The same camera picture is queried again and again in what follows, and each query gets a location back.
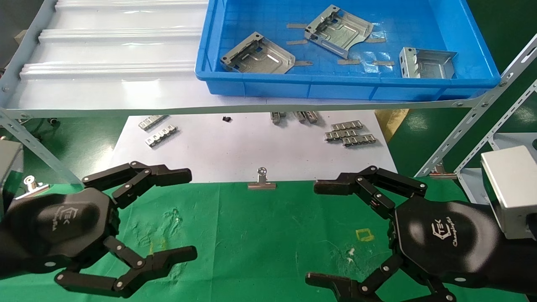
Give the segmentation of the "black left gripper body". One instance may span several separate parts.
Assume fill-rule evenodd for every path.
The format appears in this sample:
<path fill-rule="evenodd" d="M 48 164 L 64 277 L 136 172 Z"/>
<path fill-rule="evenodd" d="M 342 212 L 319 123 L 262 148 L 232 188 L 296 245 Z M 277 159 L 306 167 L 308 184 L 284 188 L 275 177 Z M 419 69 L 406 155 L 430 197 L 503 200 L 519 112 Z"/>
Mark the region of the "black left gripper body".
<path fill-rule="evenodd" d="M 8 273 L 89 268 L 108 253 L 104 241 L 119 224 L 110 197 L 94 188 L 16 200 L 8 208 Z"/>

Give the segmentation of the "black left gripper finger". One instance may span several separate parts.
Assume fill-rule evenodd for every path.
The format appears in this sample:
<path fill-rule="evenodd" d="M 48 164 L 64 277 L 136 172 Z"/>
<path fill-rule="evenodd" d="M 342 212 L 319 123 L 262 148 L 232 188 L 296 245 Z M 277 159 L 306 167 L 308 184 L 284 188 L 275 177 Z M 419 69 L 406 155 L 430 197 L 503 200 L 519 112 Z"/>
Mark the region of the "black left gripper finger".
<path fill-rule="evenodd" d="M 99 191 L 118 187 L 112 193 L 112 202 L 115 208 L 125 209 L 152 187 L 186 184 L 192 179 L 188 168 L 171 170 L 164 164 L 147 166 L 133 161 L 85 176 L 82 183 Z"/>
<path fill-rule="evenodd" d="M 129 298 L 146 282 L 164 278 L 169 275 L 174 265 L 195 260 L 198 256 L 193 245 L 157 252 L 146 258 L 142 258 L 113 236 L 104 239 L 103 245 L 129 266 L 127 273 L 114 279 L 80 273 L 78 268 L 67 268 L 56 275 L 55 282 L 71 292 Z"/>

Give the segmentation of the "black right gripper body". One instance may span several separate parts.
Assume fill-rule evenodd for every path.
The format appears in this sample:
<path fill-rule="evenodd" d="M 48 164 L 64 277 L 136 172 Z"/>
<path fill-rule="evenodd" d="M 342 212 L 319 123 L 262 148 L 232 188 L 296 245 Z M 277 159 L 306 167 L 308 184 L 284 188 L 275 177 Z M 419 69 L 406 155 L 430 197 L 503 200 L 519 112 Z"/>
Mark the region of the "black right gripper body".
<path fill-rule="evenodd" d="M 503 233 L 487 205 L 412 197 L 394 210 L 402 270 L 421 285 L 439 280 L 486 287 Z"/>

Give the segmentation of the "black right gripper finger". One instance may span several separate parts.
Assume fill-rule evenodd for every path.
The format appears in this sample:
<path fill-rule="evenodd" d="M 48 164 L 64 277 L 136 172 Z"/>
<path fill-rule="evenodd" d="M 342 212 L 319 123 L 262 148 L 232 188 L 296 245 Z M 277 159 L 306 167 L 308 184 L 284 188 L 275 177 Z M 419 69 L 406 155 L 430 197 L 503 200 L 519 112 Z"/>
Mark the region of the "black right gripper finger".
<path fill-rule="evenodd" d="M 347 277 L 321 273 L 307 273 L 307 285 L 329 289 L 338 302 L 381 302 L 376 291 L 401 268 L 405 268 L 405 258 L 393 254 L 375 269 L 363 282 Z M 456 302 L 457 298 L 439 279 L 427 279 L 425 285 L 431 294 L 409 299 L 409 302 Z"/>
<path fill-rule="evenodd" d="M 396 204 L 380 190 L 407 198 L 424 198 L 428 186 L 418 180 L 370 166 L 360 172 L 341 173 L 335 180 L 316 180 L 319 195 L 357 195 L 383 219 L 395 218 Z"/>

